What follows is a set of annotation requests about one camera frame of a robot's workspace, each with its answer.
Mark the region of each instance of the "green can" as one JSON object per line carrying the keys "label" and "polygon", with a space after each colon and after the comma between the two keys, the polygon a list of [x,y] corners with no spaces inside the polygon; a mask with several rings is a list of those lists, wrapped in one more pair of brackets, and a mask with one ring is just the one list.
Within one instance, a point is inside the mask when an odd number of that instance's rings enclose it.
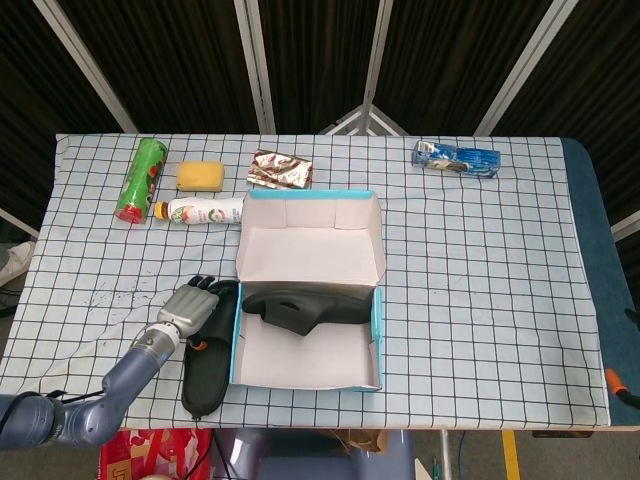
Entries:
{"label": "green can", "polygon": [[140,140],[114,212],[120,220],[144,223],[167,160],[167,147],[154,138]]}

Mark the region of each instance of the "white box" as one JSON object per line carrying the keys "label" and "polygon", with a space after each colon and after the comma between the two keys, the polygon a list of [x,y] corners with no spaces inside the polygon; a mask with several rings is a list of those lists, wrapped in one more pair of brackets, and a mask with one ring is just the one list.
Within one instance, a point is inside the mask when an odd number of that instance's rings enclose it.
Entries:
{"label": "white box", "polygon": [[[230,383],[288,389],[382,387],[380,205],[367,190],[254,190],[242,212],[240,294]],[[267,285],[335,288],[371,299],[371,321],[321,323],[301,336],[242,310]]]}

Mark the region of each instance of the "yellow sponge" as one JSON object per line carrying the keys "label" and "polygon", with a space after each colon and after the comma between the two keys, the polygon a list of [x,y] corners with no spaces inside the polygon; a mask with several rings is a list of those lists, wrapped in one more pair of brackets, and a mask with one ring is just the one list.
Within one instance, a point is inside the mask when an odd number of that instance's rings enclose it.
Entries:
{"label": "yellow sponge", "polygon": [[178,167],[178,190],[219,192],[224,181],[224,164],[220,162],[183,162]]}

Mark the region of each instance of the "grid tablecloth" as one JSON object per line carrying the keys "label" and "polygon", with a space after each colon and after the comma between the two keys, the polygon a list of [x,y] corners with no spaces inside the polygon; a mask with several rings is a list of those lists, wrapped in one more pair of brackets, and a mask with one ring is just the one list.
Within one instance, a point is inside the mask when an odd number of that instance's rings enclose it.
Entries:
{"label": "grid tablecloth", "polygon": [[[494,179],[423,170],[417,138],[156,135],[157,200],[183,160],[225,164],[242,195],[257,148],[313,159],[313,188],[368,188],[383,210],[384,388],[230,386],[200,425],[546,428],[609,423],[595,310],[556,138],[428,138],[502,153]],[[84,394],[195,274],[235,276],[239,225],[113,217],[135,135],[59,138],[56,183],[0,365],[0,390]],[[197,193],[211,197],[211,193]],[[128,411],[129,427],[193,425],[181,345]]]}

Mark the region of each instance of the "robotic arm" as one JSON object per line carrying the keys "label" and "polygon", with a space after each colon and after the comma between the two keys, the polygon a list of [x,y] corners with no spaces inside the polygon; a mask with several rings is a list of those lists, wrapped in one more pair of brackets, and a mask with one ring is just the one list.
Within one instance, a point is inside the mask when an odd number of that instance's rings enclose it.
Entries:
{"label": "robotic arm", "polygon": [[219,297],[207,290],[212,277],[182,285],[158,313],[156,323],[102,379],[104,395],[81,404],[44,396],[0,395],[0,451],[42,443],[102,445],[117,433],[127,409],[173,354],[180,339],[202,328]]}

